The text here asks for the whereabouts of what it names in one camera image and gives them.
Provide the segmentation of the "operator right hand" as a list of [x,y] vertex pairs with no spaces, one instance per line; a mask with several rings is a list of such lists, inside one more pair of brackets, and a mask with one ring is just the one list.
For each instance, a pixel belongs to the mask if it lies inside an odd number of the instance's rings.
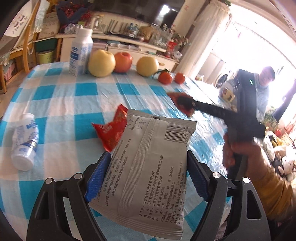
[[227,171],[236,164],[234,154],[239,154],[243,156],[240,178],[248,177],[251,181],[258,181],[267,174],[269,165],[265,162],[258,144],[255,142],[231,144],[228,139],[228,133],[225,133],[223,138],[223,166]]

